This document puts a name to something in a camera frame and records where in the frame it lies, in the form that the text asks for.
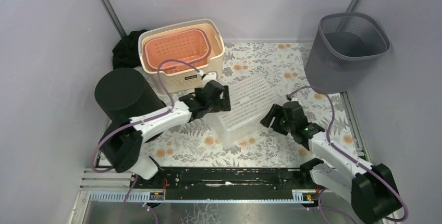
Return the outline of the pink plastic basket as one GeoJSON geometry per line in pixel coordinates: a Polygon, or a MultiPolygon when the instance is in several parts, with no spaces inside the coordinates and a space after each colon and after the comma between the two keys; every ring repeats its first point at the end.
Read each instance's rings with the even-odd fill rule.
{"type": "Polygon", "coordinates": [[[182,60],[194,66],[207,64],[212,47],[206,34],[190,29],[148,40],[142,47],[141,63],[148,71],[157,71],[167,59],[182,60]]]}

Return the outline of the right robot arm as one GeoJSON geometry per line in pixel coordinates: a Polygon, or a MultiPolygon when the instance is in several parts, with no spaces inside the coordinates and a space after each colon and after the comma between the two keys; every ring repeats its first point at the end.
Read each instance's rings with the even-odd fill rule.
{"type": "Polygon", "coordinates": [[[297,101],[274,104],[260,123],[291,135],[316,155],[300,166],[299,182],[303,187],[319,185],[331,190],[349,202],[364,223],[376,223],[403,207],[391,170],[352,155],[329,140],[323,127],[308,121],[297,101]]]}

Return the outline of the grey mesh waste bin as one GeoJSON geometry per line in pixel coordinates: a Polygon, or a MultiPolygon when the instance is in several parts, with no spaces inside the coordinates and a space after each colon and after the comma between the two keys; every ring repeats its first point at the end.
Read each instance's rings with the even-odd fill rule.
{"type": "Polygon", "coordinates": [[[371,16],[347,12],[324,16],[306,61],[304,72],[317,93],[346,91],[384,56],[391,42],[371,16]]]}

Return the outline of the white perforated plastic basket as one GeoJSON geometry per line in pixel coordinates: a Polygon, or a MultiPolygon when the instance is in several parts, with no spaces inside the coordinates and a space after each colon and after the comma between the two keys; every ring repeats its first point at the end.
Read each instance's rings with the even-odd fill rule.
{"type": "Polygon", "coordinates": [[[203,118],[212,137],[225,148],[262,132],[264,127],[260,121],[276,103],[276,94],[262,75],[246,77],[228,88],[231,110],[210,113],[203,118]]]}

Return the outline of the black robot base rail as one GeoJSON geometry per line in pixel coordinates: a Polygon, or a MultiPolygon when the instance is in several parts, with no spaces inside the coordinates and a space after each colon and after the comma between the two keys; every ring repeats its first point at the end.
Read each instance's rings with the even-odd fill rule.
{"type": "Polygon", "coordinates": [[[320,187],[298,168],[163,167],[131,183],[151,202],[307,203],[320,187]]]}

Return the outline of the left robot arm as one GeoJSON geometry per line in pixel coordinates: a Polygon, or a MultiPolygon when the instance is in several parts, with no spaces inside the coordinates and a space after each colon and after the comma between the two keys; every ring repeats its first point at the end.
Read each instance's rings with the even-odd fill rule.
{"type": "Polygon", "coordinates": [[[100,151],[115,172],[129,171],[142,177],[142,182],[149,188],[155,188],[162,180],[160,168],[154,159],[140,156],[142,144],[175,126],[230,110],[229,87],[210,80],[171,106],[130,118],[125,125],[103,138],[99,143],[100,151]]]}

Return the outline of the large black round bin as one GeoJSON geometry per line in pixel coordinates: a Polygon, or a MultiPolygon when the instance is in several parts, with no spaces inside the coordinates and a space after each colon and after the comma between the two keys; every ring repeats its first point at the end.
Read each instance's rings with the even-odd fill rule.
{"type": "Polygon", "coordinates": [[[94,97],[114,128],[131,117],[146,115],[166,106],[146,78],[133,68],[118,68],[107,73],[97,83],[94,97]]]}

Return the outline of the cream plastic storage basket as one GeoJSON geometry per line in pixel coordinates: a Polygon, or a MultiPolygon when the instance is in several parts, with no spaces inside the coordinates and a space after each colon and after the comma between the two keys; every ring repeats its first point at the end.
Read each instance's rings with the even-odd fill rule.
{"type": "Polygon", "coordinates": [[[210,19],[192,20],[142,33],[139,59],[161,94],[202,86],[198,72],[223,74],[225,45],[210,19]]]}

